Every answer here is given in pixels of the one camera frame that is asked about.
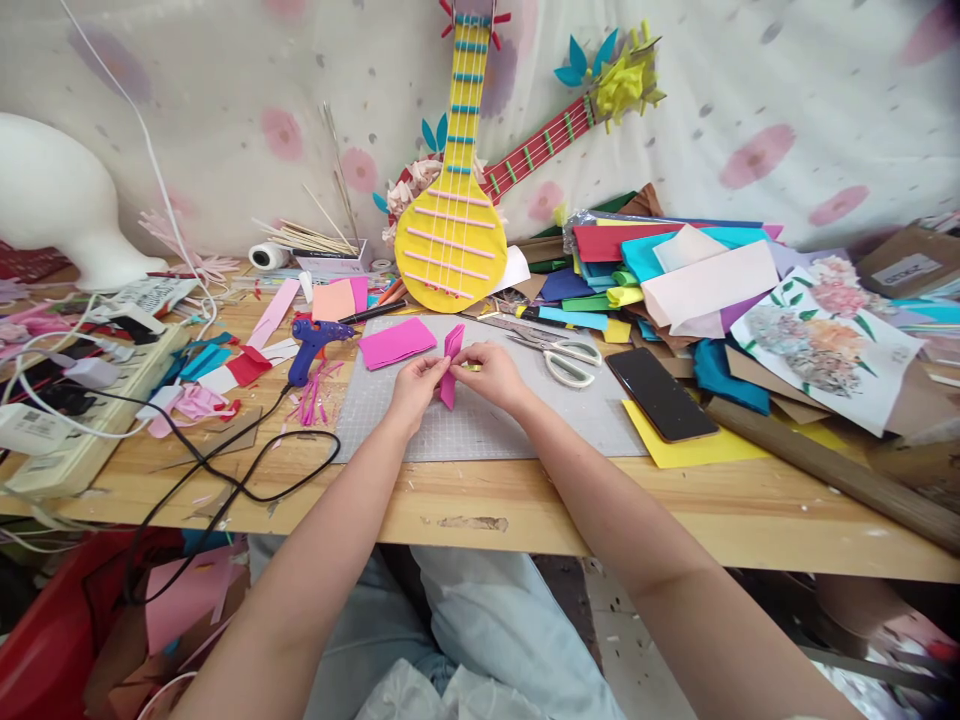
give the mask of blue glue gun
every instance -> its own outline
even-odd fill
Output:
[[[309,318],[294,320],[293,337],[300,341],[300,350],[293,359],[287,380],[294,387],[303,387],[310,379],[310,366],[320,348],[334,340],[349,340],[356,334],[349,325],[311,321]]]

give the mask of hand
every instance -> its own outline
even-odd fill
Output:
[[[462,363],[481,365],[479,372],[460,367]],[[511,415],[536,400],[533,391],[520,377],[510,354],[496,343],[474,343],[464,348],[450,365],[453,376],[497,407]]]
[[[433,399],[434,389],[449,367],[448,357],[421,357],[407,363],[397,375],[384,422],[395,423],[413,437],[420,429],[420,421]]]

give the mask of red guitar neck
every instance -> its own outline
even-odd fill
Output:
[[[481,188],[494,203],[547,160],[571,145],[594,125],[590,98],[583,95],[507,157],[483,173]]]

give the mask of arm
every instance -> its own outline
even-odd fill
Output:
[[[459,367],[467,361],[483,369]],[[533,394],[503,348],[473,345],[452,372],[530,437],[577,529],[627,590],[698,717],[861,717],[673,515]]]
[[[267,565],[174,712],[175,720],[300,720],[327,638],[366,565],[407,443],[448,358],[397,376],[384,419]]]

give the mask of black cable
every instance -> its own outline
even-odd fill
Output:
[[[201,552],[200,548],[203,547],[204,543],[207,541],[207,538],[210,537],[210,535],[212,535],[213,532],[216,530],[217,526],[220,524],[220,521],[223,519],[223,516],[226,515],[227,511],[230,509],[230,506],[233,504],[233,501],[236,500],[241,493],[249,497],[254,502],[259,502],[259,503],[269,503],[269,502],[274,502],[276,500],[280,500],[290,495],[291,493],[295,492],[296,490],[300,489],[301,487],[306,485],[308,482],[313,480],[313,478],[315,478],[321,472],[326,470],[326,468],[334,461],[334,459],[337,457],[337,455],[340,452],[340,438],[338,438],[334,433],[328,432],[326,430],[294,430],[291,432],[281,433],[279,435],[276,435],[270,438],[270,440],[268,440],[267,443],[263,446],[263,449],[257,454],[257,457],[254,459],[253,463],[250,465],[250,468],[247,470],[242,480],[238,481],[236,478],[230,477],[226,473],[221,472],[220,470],[217,470],[216,468],[214,468],[209,464],[209,461],[212,458],[214,458],[218,453],[220,453],[225,447],[232,444],[237,438],[241,437],[242,435],[250,432],[251,430],[261,425],[267,418],[269,418],[274,412],[276,412],[277,408],[280,407],[280,403],[283,402],[283,398],[286,397],[287,393],[290,392],[290,389],[292,388],[292,386],[289,383],[286,386],[284,386],[283,390],[280,391],[280,396],[277,398],[277,401],[273,404],[273,407],[271,407],[266,413],[261,415],[256,422],[252,423],[250,427],[248,427],[238,435],[234,435],[233,437],[222,442],[220,445],[218,445],[209,453],[207,453],[207,455],[203,455],[200,453],[199,450],[197,450],[197,448],[193,445],[193,443],[191,443],[183,435],[180,429],[176,426],[176,424],[173,421],[173,418],[170,417],[169,413],[167,413],[166,410],[159,407],[158,405],[154,405],[149,401],[136,400],[134,398],[123,397],[122,395],[114,395],[112,393],[106,393],[101,390],[93,390],[93,389],[85,388],[79,385],[69,385],[66,387],[68,387],[71,390],[75,390],[77,392],[90,392],[90,393],[93,393],[94,395],[101,395],[103,397],[108,397],[115,400],[126,400],[127,402],[132,402],[138,405],[143,405],[144,407],[153,408],[154,410],[159,412],[161,415],[163,415],[163,417],[170,424],[170,428],[173,430],[177,439],[183,443],[184,447],[186,447],[195,458],[197,458],[196,464],[194,464],[194,466],[190,468],[190,470],[188,470],[186,474],[184,474],[184,476],[181,477],[176,482],[176,484],[167,492],[167,494],[164,495],[163,498],[161,498],[160,501],[153,506],[153,508],[151,508],[150,512],[147,513],[147,516],[141,521],[140,525],[137,527],[136,531],[134,532],[133,542],[127,554],[127,562],[126,562],[126,568],[124,571],[124,582],[123,582],[124,599],[130,605],[146,605],[147,603],[153,602],[158,597],[160,597],[160,595],[165,593],[170,588],[170,586],[172,586],[173,583],[180,578],[180,576],[186,571],[190,563],[192,563],[194,559],[197,557],[197,555],[200,554]],[[249,490],[247,490],[246,484],[250,481],[250,478],[253,476],[253,473],[256,472],[256,469],[259,466],[260,461],[263,459],[264,455],[267,453],[267,451],[273,446],[273,444],[277,440],[282,440],[287,437],[311,436],[311,435],[314,435],[314,436],[322,435],[336,441],[336,447],[333,449],[333,452],[331,452],[330,456],[316,470],[314,470],[312,473],[307,475],[305,478],[294,483],[291,487],[277,493],[276,495],[272,495],[269,497],[260,497],[250,492]],[[146,595],[142,598],[136,597],[134,594],[134,591],[135,591],[134,583],[132,582],[133,575],[134,575],[133,564],[136,558],[137,547],[140,543],[143,533],[149,527],[150,521],[153,520],[154,517],[156,517],[157,513],[159,513],[161,509],[163,509],[163,507],[167,504],[167,502],[169,502],[170,498],[172,498],[180,490],[180,488],[183,487],[186,481],[189,480],[193,476],[193,474],[200,468],[206,468],[216,477],[226,480],[228,483],[230,483],[234,487],[234,491],[227,497],[223,505],[219,508],[219,510],[217,510],[216,514],[211,518],[209,525],[207,525],[207,527],[204,529],[203,533],[201,534],[199,540],[196,543],[197,550],[191,553],[189,557],[184,559],[183,563],[180,565],[177,571],[173,574],[173,576],[167,581],[167,583],[162,588],[160,588],[156,593],[154,593],[154,595],[151,597],[146,597]]]

